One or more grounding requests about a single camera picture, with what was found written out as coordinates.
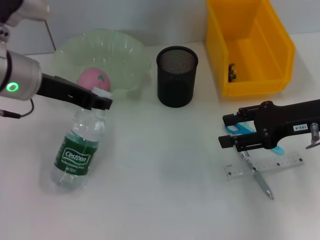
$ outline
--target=label sticker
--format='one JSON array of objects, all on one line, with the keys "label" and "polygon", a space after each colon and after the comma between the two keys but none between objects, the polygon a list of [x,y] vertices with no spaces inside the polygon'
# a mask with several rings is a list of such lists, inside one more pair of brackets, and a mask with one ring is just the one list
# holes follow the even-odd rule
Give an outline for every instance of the label sticker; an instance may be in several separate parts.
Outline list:
[{"label": "label sticker", "polygon": [[65,137],[54,165],[68,174],[83,176],[88,173],[97,147],[82,145]]},{"label": "label sticker", "polygon": [[297,132],[297,131],[303,131],[303,130],[308,130],[308,125],[307,125],[307,124],[295,125],[295,126],[293,126],[293,130],[294,130],[295,132]]},{"label": "label sticker", "polygon": [[105,78],[104,78],[104,76],[102,74],[100,76],[98,76],[98,79],[101,80],[102,82],[105,81]]}]

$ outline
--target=scissor handle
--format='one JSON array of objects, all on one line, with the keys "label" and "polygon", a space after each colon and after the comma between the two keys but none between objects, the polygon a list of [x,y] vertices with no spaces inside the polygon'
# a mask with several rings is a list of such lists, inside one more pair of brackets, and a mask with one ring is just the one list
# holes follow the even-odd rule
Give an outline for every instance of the scissor handle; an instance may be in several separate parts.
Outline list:
[{"label": "scissor handle", "polygon": [[278,155],[285,155],[285,150],[280,147],[280,146],[276,146],[274,149],[271,149],[272,152],[274,152],[275,154],[278,154]]},{"label": "scissor handle", "polygon": [[231,134],[241,134],[241,131],[236,127],[234,126],[237,130],[231,130],[228,126],[225,127],[225,129],[231,133]]}]

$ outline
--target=pen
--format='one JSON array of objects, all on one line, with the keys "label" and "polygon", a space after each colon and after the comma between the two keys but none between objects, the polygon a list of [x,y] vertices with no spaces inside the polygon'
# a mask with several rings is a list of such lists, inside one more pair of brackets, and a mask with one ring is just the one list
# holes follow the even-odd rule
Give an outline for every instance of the pen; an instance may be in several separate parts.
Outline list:
[{"label": "pen", "polygon": [[274,199],[274,195],[271,192],[270,187],[266,183],[265,179],[262,177],[261,173],[253,166],[252,162],[250,161],[250,155],[247,151],[240,152],[240,156],[249,166],[249,168],[254,170],[253,177],[255,181],[259,184],[262,191],[267,195],[271,200]]}]

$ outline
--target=pink fruit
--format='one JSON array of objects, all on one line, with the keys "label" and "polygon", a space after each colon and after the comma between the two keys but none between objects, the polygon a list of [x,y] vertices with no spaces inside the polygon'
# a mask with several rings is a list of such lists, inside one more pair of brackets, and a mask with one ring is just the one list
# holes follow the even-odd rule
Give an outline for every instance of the pink fruit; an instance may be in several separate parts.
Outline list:
[{"label": "pink fruit", "polygon": [[81,87],[92,91],[94,87],[110,92],[108,75],[99,68],[88,68],[81,73],[78,82]]}]

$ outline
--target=blue scissors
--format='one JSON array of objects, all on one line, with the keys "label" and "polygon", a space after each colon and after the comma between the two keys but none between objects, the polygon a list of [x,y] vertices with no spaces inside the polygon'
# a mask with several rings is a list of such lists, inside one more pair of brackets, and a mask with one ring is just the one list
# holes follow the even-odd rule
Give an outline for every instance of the blue scissors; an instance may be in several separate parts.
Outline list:
[{"label": "blue scissors", "polygon": [[[237,123],[235,127],[237,128],[237,130],[231,130],[228,126],[226,126],[225,129],[231,134],[252,134],[256,132],[256,130],[252,129],[249,126],[248,122],[245,122],[243,125],[240,123]],[[285,150],[280,146],[277,146],[276,148],[271,149],[271,151],[278,155],[285,154]]]}]

